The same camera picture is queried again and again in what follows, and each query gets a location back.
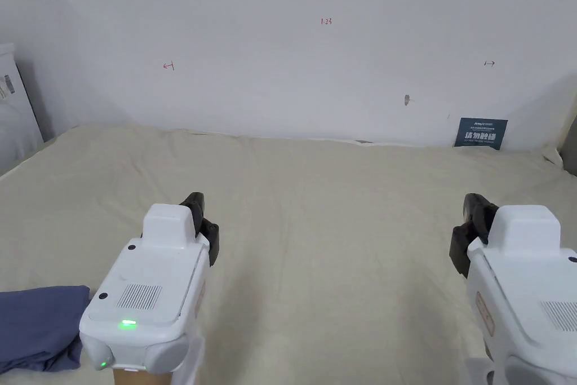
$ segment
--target white box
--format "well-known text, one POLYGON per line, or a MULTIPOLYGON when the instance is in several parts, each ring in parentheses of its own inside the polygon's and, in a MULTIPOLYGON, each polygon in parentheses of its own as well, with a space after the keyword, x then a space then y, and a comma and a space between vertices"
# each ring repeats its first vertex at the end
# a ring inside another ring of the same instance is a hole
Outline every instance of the white box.
POLYGON ((0 45, 0 174, 43 143, 14 62, 14 44, 0 45))

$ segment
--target wrinkled fabric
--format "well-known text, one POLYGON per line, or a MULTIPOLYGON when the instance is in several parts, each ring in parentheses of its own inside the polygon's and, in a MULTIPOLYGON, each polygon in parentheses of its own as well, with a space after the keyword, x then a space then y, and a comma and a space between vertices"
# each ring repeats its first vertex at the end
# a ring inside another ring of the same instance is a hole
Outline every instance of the wrinkled fabric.
MULTIPOLYGON (((90 125, 0 178, 0 290, 95 291, 152 203, 192 191, 220 227, 197 385, 458 384, 463 358, 486 357, 449 258, 466 193, 546 205, 577 247, 577 178, 540 151, 90 125)), ((114 383, 88 360, 0 382, 114 383)))
POLYGON ((89 294, 86 286, 0 293, 0 374, 14 368, 78 368, 82 350, 78 325, 89 294))

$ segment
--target green led light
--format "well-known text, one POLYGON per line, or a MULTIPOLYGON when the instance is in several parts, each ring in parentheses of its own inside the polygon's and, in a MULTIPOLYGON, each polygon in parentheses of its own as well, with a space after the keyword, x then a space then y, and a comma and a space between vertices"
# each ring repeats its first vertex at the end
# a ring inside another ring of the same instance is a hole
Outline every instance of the green led light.
POLYGON ((136 320, 130 320, 130 319, 123 319, 119 324, 118 324, 118 329, 121 330, 134 330, 136 328, 136 320))

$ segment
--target speaker grille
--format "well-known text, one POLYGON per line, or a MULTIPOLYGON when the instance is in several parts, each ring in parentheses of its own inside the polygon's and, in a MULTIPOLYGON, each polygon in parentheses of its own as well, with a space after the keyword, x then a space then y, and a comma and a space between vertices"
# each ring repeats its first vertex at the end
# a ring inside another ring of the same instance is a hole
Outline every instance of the speaker grille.
POLYGON ((551 302, 541 302, 540 305, 556 330, 577 332, 577 303, 552 300, 551 302))
POLYGON ((157 304, 162 286, 148 286, 129 284, 120 297, 118 308, 132 308, 136 310, 152 310, 157 304))

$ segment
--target sticker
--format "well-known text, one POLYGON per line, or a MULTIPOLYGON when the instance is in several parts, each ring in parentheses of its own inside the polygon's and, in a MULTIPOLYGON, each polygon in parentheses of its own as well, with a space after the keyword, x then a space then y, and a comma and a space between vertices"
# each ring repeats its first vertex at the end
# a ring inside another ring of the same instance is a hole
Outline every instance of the sticker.
POLYGON ((10 76, 8 74, 4 76, 4 81, 10 93, 15 94, 16 91, 14 90, 14 85, 12 84, 12 80, 10 80, 10 76))
POLYGON ((200 289, 200 295, 198 295, 198 299, 196 301, 196 306, 194 308, 194 317, 198 317, 198 311, 200 311, 200 304, 202 304, 202 298, 204 297, 204 290, 206 289, 207 281, 205 280, 202 283, 202 289, 200 289))
POLYGON ((490 146, 499 150, 505 136, 507 121, 462 117, 455 146, 490 146))
POLYGON ((485 326, 487 327, 487 331, 489 332, 489 335, 492 337, 492 335, 495 334, 495 321, 492 319, 491 313, 489 313, 489 310, 487 309, 487 306, 485 305, 485 301, 483 300, 483 297, 481 296, 481 293, 479 293, 479 292, 477 292, 477 297, 476 297, 475 303, 477 304, 477 308, 479 309, 479 313, 481 314, 481 317, 483 318, 483 322, 485 322, 485 326))

